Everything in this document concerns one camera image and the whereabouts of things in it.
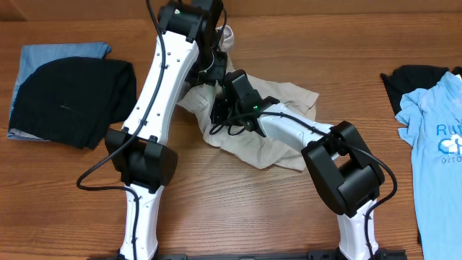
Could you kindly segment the beige khaki shorts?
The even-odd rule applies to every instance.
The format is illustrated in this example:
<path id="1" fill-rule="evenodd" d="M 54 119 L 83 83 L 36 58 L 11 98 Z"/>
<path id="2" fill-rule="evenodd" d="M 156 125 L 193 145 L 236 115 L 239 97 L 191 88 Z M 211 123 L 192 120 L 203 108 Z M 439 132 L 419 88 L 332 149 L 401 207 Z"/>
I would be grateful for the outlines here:
<path id="1" fill-rule="evenodd" d="M 306 90 L 291 82 L 272 82 L 257 77 L 248 77 L 253 88 L 266 98 L 272 96 L 284 103 L 291 111 L 315 120 L 315 103 L 319 97 L 317 92 Z M 201 84 L 192 87 L 177 104 L 193 113 L 206 143 L 230 152 L 243 162 L 258 169 L 272 165 L 302 171 L 305 161 L 300 152 L 275 139 L 262 137 L 256 132 L 244 131 L 230 136 L 225 130 L 215 135 L 209 133 L 212 128 L 210 114 L 217 94 L 217 86 Z"/>

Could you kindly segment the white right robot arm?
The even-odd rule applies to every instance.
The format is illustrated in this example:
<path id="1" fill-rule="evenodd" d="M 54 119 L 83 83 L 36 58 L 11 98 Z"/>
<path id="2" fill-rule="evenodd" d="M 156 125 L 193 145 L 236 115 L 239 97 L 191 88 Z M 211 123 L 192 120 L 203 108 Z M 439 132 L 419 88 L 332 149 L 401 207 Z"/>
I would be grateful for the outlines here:
<path id="1" fill-rule="evenodd" d="M 222 96 L 212 114 L 211 134 L 240 127 L 279 140 L 299 152 L 315 189 L 337 215 L 339 247 L 314 250 L 307 259 L 389 259 L 375 239 L 373 209 L 384 175 L 356 128 L 317 123 L 288 109 L 274 97 L 262 98 L 243 70 L 225 75 Z"/>

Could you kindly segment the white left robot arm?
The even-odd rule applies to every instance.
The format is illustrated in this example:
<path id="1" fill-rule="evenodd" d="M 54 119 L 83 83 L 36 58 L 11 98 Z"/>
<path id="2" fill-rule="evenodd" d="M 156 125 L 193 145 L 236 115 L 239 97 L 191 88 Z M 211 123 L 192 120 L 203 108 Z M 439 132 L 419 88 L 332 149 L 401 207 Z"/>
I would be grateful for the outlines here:
<path id="1" fill-rule="evenodd" d="M 147 79 L 120 131 L 105 145 L 126 191 L 126 231 L 117 259 L 154 259 L 160 198 L 178 155 L 167 147 L 176 103 L 189 87 L 222 82 L 227 54 L 219 50 L 220 0 L 169 1 L 154 19 L 157 45 Z"/>

